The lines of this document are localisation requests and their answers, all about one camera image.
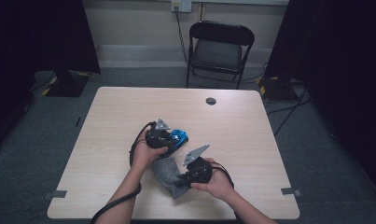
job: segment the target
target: light wooden tabletop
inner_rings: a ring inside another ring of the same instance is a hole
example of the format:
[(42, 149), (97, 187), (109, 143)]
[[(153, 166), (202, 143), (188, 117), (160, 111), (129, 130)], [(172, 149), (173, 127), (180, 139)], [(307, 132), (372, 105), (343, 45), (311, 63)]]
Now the light wooden tabletop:
[[(206, 99), (216, 99), (208, 105)], [(209, 144), (202, 157), (226, 167), (237, 191), (271, 218), (294, 219), (299, 209), (290, 188), (263, 103), (256, 91), (102, 87), (91, 105), (57, 190), (50, 218), (91, 218), (115, 190), (129, 166), (136, 135), (150, 121), (164, 119), (189, 141), (175, 158), (181, 173), (187, 152)], [(147, 170), (132, 218), (235, 219), (226, 203), (190, 189), (173, 200)]]

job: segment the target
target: wall outlet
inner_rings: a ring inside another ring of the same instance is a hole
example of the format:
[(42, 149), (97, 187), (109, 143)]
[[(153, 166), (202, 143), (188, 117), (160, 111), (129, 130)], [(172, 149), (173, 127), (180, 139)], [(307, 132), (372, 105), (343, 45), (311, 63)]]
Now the wall outlet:
[(191, 0), (188, 1), (171, 1), (171, 11), (191, 12)]
[(178, 11), (182, 11), (181, 1), (171, 1), (171, 11), (176, 11), (175, 8), (178, 9)]

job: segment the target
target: wall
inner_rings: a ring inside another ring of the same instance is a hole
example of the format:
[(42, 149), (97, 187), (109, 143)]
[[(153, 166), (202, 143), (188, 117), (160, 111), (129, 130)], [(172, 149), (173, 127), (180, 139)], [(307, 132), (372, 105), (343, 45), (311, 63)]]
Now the wall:
[[(178, 24), (169, 1), (97, 0), (84, 1), (84, 5), (96, 45), (180, 48)], [(256, 35), (253, 50), (267, 52), (270, 56), (285, 9), (286, 6), (193, 2), (191, 13), (179, 13), (185, 46), (189, 27), (202, 18), (250, 28)]]

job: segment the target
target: baseboard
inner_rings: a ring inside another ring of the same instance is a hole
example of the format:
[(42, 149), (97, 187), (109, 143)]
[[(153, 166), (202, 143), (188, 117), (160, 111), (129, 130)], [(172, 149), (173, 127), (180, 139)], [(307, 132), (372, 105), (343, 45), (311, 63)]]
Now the baseboard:
[[(178, 46), (99, 45), (96, 48), (100, 67), (181, 67), (186, 66)], [(272, 49), (252, 49), (246, 67), (262, 67)]]

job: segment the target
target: person's right hand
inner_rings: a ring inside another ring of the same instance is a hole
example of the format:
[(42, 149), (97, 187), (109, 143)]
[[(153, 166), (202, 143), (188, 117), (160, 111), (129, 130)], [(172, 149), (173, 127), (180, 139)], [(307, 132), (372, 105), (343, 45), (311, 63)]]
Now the person's right hand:
[[(212, 158), (205, 158), (206, 161), (215, 162)], [(213, 197), (226, 201), (226, 197), (234, 192), (234, 188), (231, 186), (228, 178), (222, 171), (213, 170), (213, 175), (207, 184), (191, 183), (193, 189), (203, 190), (210, 193)]]
[(160, 154), (168, 150), (168, 147), (151, 148), (148, 146), (145, 139), (146, 132), (148, 130), (142, 132), (138, 138), (132, 159), (132, 168), (143, 168), (145, 170)]

